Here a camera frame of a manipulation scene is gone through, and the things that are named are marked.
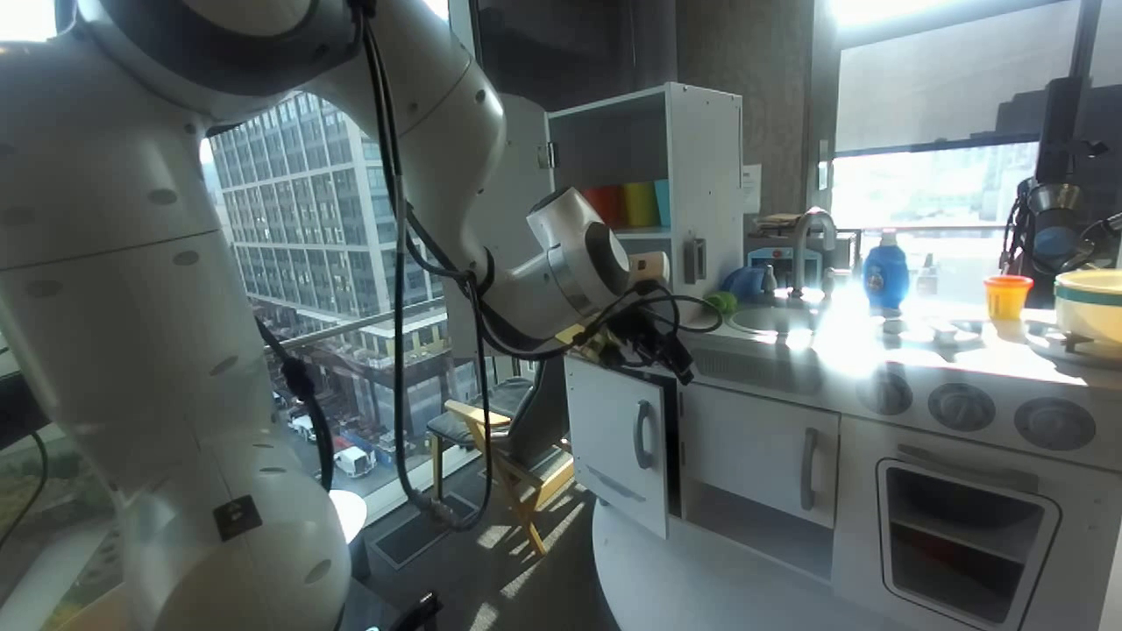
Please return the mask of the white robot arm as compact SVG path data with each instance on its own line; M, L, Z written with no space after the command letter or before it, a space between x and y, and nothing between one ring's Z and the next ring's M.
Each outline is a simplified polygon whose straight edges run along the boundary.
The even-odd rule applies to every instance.
M546 350L640 283L572 190L533 202L519 266L475 235L505 106L424 0L78 0L66 30L0 56L0 331L113 493L130 631L345 620L345 527L269 431L200 164L204 137L292 91L383 139L407 227L500 341Z

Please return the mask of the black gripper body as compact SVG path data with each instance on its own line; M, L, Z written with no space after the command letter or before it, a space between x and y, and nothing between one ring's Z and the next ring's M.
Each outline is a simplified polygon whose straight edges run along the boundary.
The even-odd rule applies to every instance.
M591 331L605 331L621 341L623 346L621 368L627 372L668 368L681 386L695 377L695 357L681 342L677 327L641 303L632 303L621 312L592 320Z

